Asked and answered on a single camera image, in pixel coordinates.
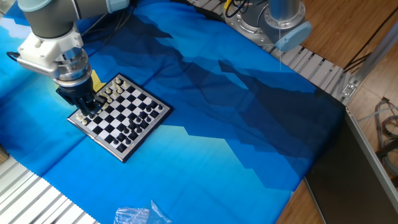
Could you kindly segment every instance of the robotic arm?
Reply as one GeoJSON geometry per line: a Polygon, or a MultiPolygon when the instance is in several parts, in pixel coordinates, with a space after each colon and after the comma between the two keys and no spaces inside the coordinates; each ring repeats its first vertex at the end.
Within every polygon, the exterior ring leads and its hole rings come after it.
{"type": "Polygon", "coordinates": [[[18,48],[17,62],[59,85],[57,93],[85,116],[106,102],[96,96],[91,65],[75,21],[128,7],[129,0],[18,0],[32,32],[18,48]]]}

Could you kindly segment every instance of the yellow object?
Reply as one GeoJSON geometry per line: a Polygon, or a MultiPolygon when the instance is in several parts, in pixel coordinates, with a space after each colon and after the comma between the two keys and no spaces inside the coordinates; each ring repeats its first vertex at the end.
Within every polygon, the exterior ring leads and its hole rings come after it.
{"type": "Polygon", "coordinates": [[[229,5],[229,3],[231,2],[232,0],[226,0],[226,3],[224,3],[224,9],[226,9],[227,7],[228,7],[228,5],[229,5]]]}
{"type": "Polygon", "coordinates": [[[106,83],[101,83],[100,78],[98,78],[97,73],[93,70],[93,73],[91,74],[91,78],[93,79],[93,89],[95,92],[100,90],[102,87],[105,86],[106,83]]]}

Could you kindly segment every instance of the gray metal panel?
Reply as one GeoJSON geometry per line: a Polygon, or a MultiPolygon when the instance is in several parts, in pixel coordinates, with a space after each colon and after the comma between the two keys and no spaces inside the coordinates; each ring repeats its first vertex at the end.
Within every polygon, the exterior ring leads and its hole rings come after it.
{"type": "Polygon", "coordinates": [[[210,0],[203,6],[203,8],[206,10],[212,11],[219,4],[221,4],[221,3],[217,0],[210,0]]]}
{"type": "Polygon", "coordinates": [[[59,199],[57,199],[54,204],[47,209],[40,218],[38,218],[34,224],[42,224],[46,220],[48,220],[52,214],[54,214],[58,209],[62,209],[62,205],[64,205],[67,202],[67,198],[65,196],[61,196],[59,199]]]}
{"type": "Polygon", "coordinates": [[[68,212],[68,210],[70,208],[72,208],[73,203],[67,199],[66,201],[64,201],[62,203],[61,206],[58,207],[58,209],[53,212],[53,214],[51,214],[51,216],[48,217],[48,219],[46,219],[46,221],[44,221],[42,224],[53,224],[53,223],[57,223],[59,219],[61,219],[63,217],[64,214],[66,214],[68,212]]]}
{"type": "Polygon", "coordinates": [[[302,46],[297,46],[294,49],[286,52],[286,54],[282,58],[282,63],[285,65],[289,65],[289,63],[296,57],[299,56],[299,52],[301,51],[303,47],[302,46]]]}
{"type": "Polygon", "coordinates": [[[316,86],[321,87],[322,80],[326,78],[326,76],[330,73],[330,70],[333,66],[333,63],[329,61],[324,61],[317,72],[311,77],[310,81],[316,86]]]}
{"type": "Polygon", "coordinates": [[[303,49],[303,51],[301,51],[301,53],[293,61],[289,63],[289,68],[294,69],[307,53],[308,49],[303,49]]]}
{"type": "Polygon", "coordinates": [[[23,213],[14,224],[25,224],[33,222],[34,220],[40,218],[45,211],[55,203],[55,201],[60,198],[61,193],[51,187],[41,198],[39,198],[25,213],[23,213]]]}
{"type": "Polygon", "coordinates": [[[303,67],[300,72],[300,75],[306,79],[310,79],[311,75],[316,72],[316,69],[319,67],[319,63],[321,63],[322,58],[319,55],[314,55],[311,60],[303,67]]]}
{"type": "Polygon", "coordinates": [[[0,204],[2,204],[5,200],[7,200],[15,191],[17,191],[20,187],[23,187],[25,183],[29,181],[31,177],[35,176],[31,171],[22,175],[20,179],[13,184],[9,185],[7,190],[1,192],[0,194],[0,204]]]}
{"type": "Polygon", "coordinates": [[[296,67],[294,67],[294,71],[300,73],[300,71],[304,68],[304,66],[306,66],[307,63],[309,63],[311,55],[312,55],[311,51],[305,53],[301,61],[296,65],[296,67]]]}
{"type": "Polygon", "coordinates": [[[339,71],[340,71],[339,66],[335,66],[334,68],[331,68],[331,72],[325,77],[324,80],[322,80],[320,88],[322,90],[325,90],[329,86],[330,82],[335,77],[337,72],[339,72],[339,71]]]}
{"type": "Polygon", "coordinates": [[[339,79],[341,78],[341,74],[343,73],[343,69],[339,69],[336,75],[333,77],[331,82],[329,83],[328,87],[325,89],[325,91],[329,94],[332,94],[334,90],[336,89],[336,85],[338,84],[339,79]]]}
{"type": "Polygon", "coordinates": [[[76,224],[94,224],[94,223],[95,219],[86,213],[76,224]]]}
{"type": "Polygon", "coordinates": [[[8,160],[0,164],[0,179],[4,175],[5,172],[7,172],[12,166],[16,166],[17,161],[10,156],[8,160]]]}
{"type": "Polygon", "coordinates": [[[77,205],[73,205],[57,222],[57,224],[71,224],[82,218],[84,211],[77,205]]]}
{"type": "Polygon", "coordinates": [[[33,205],[46,191],[50,184],[40,179],[24,195],[14,202],[7,210],[0,213],[0,223],[12,223],[33,205]]]}
{"type": "Polygon", "coordinates": [[[196,0],[195,5],[198,7],[204,6],[206,3],[208,3],[211,0],[196,0]]]}
{"type": "Polygon", "coordinates": [[[23,175],[28,172],[29,170],[27,170],[21,164],[12,166],[7,172],[4,173],[2,177],[0,177],[0,195],[3,194],[12,184],[17,182],[20,178],[22,178],[23,175]]]}

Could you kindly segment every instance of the black square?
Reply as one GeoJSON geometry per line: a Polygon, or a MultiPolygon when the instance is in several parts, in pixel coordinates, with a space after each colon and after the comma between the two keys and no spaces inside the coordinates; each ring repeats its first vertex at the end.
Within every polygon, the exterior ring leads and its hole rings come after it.
{"type": "Polygon", "coordinates": [[[134,104],[130,104],[127,109],[134,111],[137,107],[134,104]]]}
{"type": "Polygon", "coordinates": [[[129,119],[135,119],[137,117],[137,115],[135,115],[134,113],[131,113],[128,118],[129,119]]]}
{"type": "Polygon", "coordinates": [[[159,113],[157,111],[152,111],[152,113],[149,115],[151,115],[153,118],[156,118],[159,113]]]}
{"type": "Polygon", "coordinates": [[[144,101],[144,99],[146,99],[147,96],[144,95],[143,93],[141,93],[137,98],[140,99],[140,100],[142,100],[142,101],[144,101]]]}
{"type": "Polygon", "coordinates": [[[132,92],[134,92],[134,90],[136,90],[134,87],[129,86],[129,88],[127,88],[126,91],[128,91],[129,93],[132,93],[132,92]]]}
{"type": "Polygon", "coordinates": [[[111,133],[112,131],[114,130],[114,127],[112,126],[112,125],[107,125],[107,127],[105,128],[105,131],[107,132],[107,133],[111,133]]]}
{"type": "Polygon", "coordinates": [[[131,139],[131,140],[133,140],[133,141],[134,141],[137,137],[138,137],[138,134],[135,133],[135,132],[132,132],[132,133],[129,135],[129,139],[131,139]]]}
{"type": "Polygon", "coordinates": [[[123,115],[123,114],[119,114],[119,116],[116,117],[116,119],[117,119],[118,121],[120,121],[120,122],[124,121],[125,118],[126,118],[126,116],[123,115]]]}
{"type": "Polygon", "coordinates": [[[116,101],[119,103],[122,103],[124,101],[124,97],[123,96],[119,96],[116,98],[116,101]]]}
{"type": "Polygon", "coordinates": [[[116,149],[117,149],[119,152],[124,152],[124,150],[127,149],[127,146],[125,146],[124,144],[120,144],[116,149]]]}
{"type": "Polygon", "coordinates": [[[145,119],[147,116],[148,116],[148,114],[143,111],[141,111],[141,113],[139,113],[139,115],[138,115],[138,117],[140,117],[142,119],[145,119]]]}
{"type": "Polygon", "coordinates": [[[85,120],[87,121],[87,124],[86,124],[86,126],[87,126],[91,122],[91,120],[88,118],[85,118],[85,120]]]}
{"type": "Polygon", "coordinates": [[[155,102],[155,101],[151,101],[151,103],[150,103],[150,107],[152,108],[152,109],[155,109],[156,107],[157,107],[157,103],[155,102]]]}
{"type": "Polygon", "coordinates": [[[112,107],[112,106],[108,106],[106,109],[105,109],[105,112],[107,112],[107,113],[112,113],[112,111],[114,110],[114,108],[112,107]]]}
{"type": "Polygon", "coordinates": [[[97,116],[97,117],[93,120],[93,122],[96,123],[96,124],[100,124],[100,122],[101,122],[102,120],[103,120],[102,118],[100,118],[99,116],[97,116]]]}
{"type": "Polygon", "coordinates": [[[144,129],[146,129],[147,127],[148,127],[148,123],[147,122],[145,122],[145,121],[142,121],[141,122],[141,124],[140,124],[140,126],[142,127],[142,128],[144,128],[144,129]]]}
{"type": "Polygon", "coordinates": [[[133,102],[134,100],[136,100],[136,98],[133,95],[129,95],[129,97],[127,97],[127,100],[133,102]]]}
{"type": "Polygon", "coordinates": [[[119,130],[119,131],[123,131],[124,128],[125,128],[124,124],[119,124],[119,126],[116,129],[119,130]]]}
{"type": "Polygon", "coordinates": [[[102,131],[103,131],[103,129],[101,127],[99,127],[99,126],[95,127],[95,129],[93,129],[93,132],[95,134],[100,134],[102,131]]]}
{"type": "Polygon", "coordinates": [[[111,144],[111,142],[113,142],[113,136],[112,135],[109,135],[108,137],[106,137],[104,140],[107,142],[107,143],[109,143],[109,144],[111,144]]]}
{"type": "Polygon", "coordinates": [[[116,110],[120,113],[122,113],[124,111],[124,109],[126,109],[123,105],[119,105],[116,110]]]}
{"type": "Polygon", "coordinates": [[[141,103],[138,107],[139,107],[140,109],[144,110],[145,107],[147,107],[147,105],[146,105],[145,103],[141,103]]]}
{"type": "Polygon", "coordinates": [[[113,120],[114,120],[114,117],[112,117],[111,115],[108,115],[108,116],[105,118],[105,121],[108,122],[109,124],[112,123],[113,120]]]}

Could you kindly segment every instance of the white square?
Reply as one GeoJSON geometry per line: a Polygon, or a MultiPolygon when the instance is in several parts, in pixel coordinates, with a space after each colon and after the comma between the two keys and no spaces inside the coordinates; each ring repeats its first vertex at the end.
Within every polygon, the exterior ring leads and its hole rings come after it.
{"type": "Polygon", "coordinates": [[[117,111],[117,110],[113,110],[113,111],[111,112],[111,116],[114,117],[115,119],[116,119],[117,116],[119,116],[119,114],[120,114],[120,112],[117,111]]]}
{"type": "Polygon", "coordinates": [[[115,129],[115,130],[113,130],[113,131],[111,132],[111,135],[112,135],[113,137],[115,137],[115,138],[118,137],[119,134],[120,134],[120,131],[117,130],[117,129],[115,129]]]}
{"type": "Polygon", "coordinates": [[[122,104],[124,107],[128,107],[128,106],[130,105],[130,101],[124,100],[121,104],[122,104]]]}
{"type": "Polygon", "coordinates": [[[134,90],[133,93],[131,93],[131,95],[138,97],[139,95],[141,95],[141,92],[139,90],[134,90]]]}
{"type": "Polygon", "coordinates": [[[151,100],[149,97],[147,97],[146,99],[144,99],[144,103],[145,103],[146,105],[150,105],[151,102],[152,102],[152,100],[151,100]]]}
{"type": "Polygon", "coordinates": [[[121,96],[123,96],[124,98],[129,97],[130,93],[128,91],[124,91],[121,96]]]}
{"type": "Polygon", "coordinates": [[[117,128],[117,127],[119,126],[119,124],[121,124],[121,122],[118,121],[117,119],[114,119],[114,120],[111,122],[111,125],[114,126],[115,128],[117,128]]]}
{"type": "Polygon", "coordinates": [[[108,122],[106,122],[105,120],[101,121],[100,124],[98,124],[98,126],[102,129],[106,128],[108,126],[108,122]]]}
{"type": "Polygon", "coordinates": [[[136,109],[134,109],[133,113],[138,116],[139,113],[141,113],[141,111],[142,110],[140,108],[136,108],[136,109]]]}
{"type": "Polygon", "coordinates": [[[99,116],[100,118],[102,118],[102,119],[105,119],[108,115],[109,115],[108,112],[102,111],[102,113],[100,113],[98,116],[99,116]]]}
{"type": "Polygon", "coordinates": [[[139,106],[141,103],[142,103],[142,101],[140,100],[140,99],[135,99],[133,102],[132,102],[134,105],[136,105],[136,106],[139,106]]]}
{"type": "Polygon", "coordinates": [[[129,109],[124,109],[124,111],[122,112],[122,114],[124,115],[124,116],[129,116],[130,114],[132,113],[132,111],[130,111],[129,109]]]}
{"type": "Polygon", "coordinates": [[[107,132],[107,131],[105,131],[105,130],[102,130],[102,132],[98,135],[98,137],[100,137],[101,139],[106,139],[106,137],[108,137],[109,136],[109,133],[107,132]]]}
{"type": "Polygon", "coordinates": [[[94,130],[95,127],[97,127],[97,124],[94,123],[94,122],[90,122],[90,123],[87,125],[87,128],[90,129],[90,130],[94,130]]]}
{"type": "Polygon", "coordinates": [[[122,124],[124,124],[125,126],[129,126],[129,125],[130,125],[129,118],[125,118],[125,119],[122,121],[122,124]]]}
{"type": "Polygon", "coordinates": [[[110,106],[113,107],[113,108],[117,108],[119,105],[120,105],[120,103],[117,102],[116,100],[113,101],[113,102],[110,104],[110,106]]]}

